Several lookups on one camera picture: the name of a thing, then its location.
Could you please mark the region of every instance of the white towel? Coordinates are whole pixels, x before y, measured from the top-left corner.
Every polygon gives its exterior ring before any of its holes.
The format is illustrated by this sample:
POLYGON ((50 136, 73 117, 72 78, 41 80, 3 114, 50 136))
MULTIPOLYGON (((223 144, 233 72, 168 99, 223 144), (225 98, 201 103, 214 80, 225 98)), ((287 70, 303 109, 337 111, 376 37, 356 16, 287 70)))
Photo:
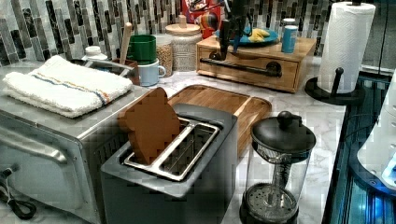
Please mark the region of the white towel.
POLYGON ((133 86, 128 78, 75 65, 60 56, 27 75, 9 73, 3 81, 11 97, 69 118, 106 105, 133 86))

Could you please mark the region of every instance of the wooden box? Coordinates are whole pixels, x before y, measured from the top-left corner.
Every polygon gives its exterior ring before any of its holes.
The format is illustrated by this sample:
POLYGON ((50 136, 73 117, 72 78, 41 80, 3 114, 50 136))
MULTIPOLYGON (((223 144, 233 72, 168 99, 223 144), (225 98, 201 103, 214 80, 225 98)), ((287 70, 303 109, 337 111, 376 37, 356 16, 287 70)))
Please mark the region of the wooden box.
POLYGON ((211 52, 219 52, 219 41, 215 35, 212 35, 197 44, 197 73, 281 91, 297 92, 300 82, 306 75, 306 69, 312 63, 315 45, 315 39, 297 38, 293 53, 281 52, 282 43, 265 47, 239 47, 237 54, 231 54, 233 47, 228 48, 227 58, 224 61, 226 63, 253 69, 265 69, 270 62, 279 63, 281 77, 268 77, 264 74, 201 62, 202 58, 209 58, 211 52))

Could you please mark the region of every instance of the white mug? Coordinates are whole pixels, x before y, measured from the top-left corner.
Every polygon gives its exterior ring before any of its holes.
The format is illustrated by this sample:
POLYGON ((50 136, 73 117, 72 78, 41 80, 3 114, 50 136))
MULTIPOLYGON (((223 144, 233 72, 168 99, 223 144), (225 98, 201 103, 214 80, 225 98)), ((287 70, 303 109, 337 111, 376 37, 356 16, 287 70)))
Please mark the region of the white mug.
POLYGON ((166 74, 166 69, 159 65, 160 61, 155 60, 155 63, 150 64, 139 64, 137 68, 139 69, 140 86, 153 86, 160 81, 160 77, 164 77, 166 74), (160 75, 159 69, 163 70, 163 75, 160 75))

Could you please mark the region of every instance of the green mug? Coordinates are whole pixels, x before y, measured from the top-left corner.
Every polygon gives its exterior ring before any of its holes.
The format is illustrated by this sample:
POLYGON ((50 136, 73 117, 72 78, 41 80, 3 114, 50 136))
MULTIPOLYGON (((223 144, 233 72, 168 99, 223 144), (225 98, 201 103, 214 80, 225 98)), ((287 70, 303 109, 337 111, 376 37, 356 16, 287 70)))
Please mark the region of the green mug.
POLYGON ((157 59, 156 40, 154 35, 132 35, 129 40, 127 59, 138 64, 149 64, 157 59))

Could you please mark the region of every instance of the countertop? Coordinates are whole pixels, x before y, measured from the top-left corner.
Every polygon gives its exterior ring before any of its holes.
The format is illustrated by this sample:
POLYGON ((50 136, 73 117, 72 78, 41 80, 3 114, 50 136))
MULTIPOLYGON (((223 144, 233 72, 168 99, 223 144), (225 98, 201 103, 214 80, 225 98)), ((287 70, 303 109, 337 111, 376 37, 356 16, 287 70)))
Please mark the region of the countertop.
MULTIPOLYGON (((334 166, 339 136, 346 111, 345 106, 327 105, 314 100, 304 92, 305 82, 318 73, 319 65, 320 59, 315 58, 314 66, 308 72, 305 81, 303 81, 303 84, 296 93, 272 91, 261 87, 230 82, 212 77, 203 77, 197 75, 195 72, 175 72, 171 77, 160 79, 160 83, 155 87, 163 87, 169 97, 187 86, 202 84, 265 99, 271 102, 273 106, 272 116, 276 116, 283 110, 289 110, 291 113, 301 116, 303 118, 304 125, 310 128, 315 134, 317 144, 312 150, 308 170, 305 176, 303 192, 299 204, 300 214, 298 216, 298 221, 301 224, 318 224, 321 222, 323 217, 324 207, 332 179, 332 168, 334 166)), ((245 190, 247 168, 248 148, 240 158, 239 164, 236 168, 235 193, 221 224, 241 223, 239 220, 239 206, 241 204, 242 194, 245 190)), ((10 212, 9 208, 4 203, 0 202, 0 223, 86 223, 84 220, 72 214, 51 208, 42 203, 36 203, 36 205, 37 213, 35 217, 31 220, 23 221, 10 212)))

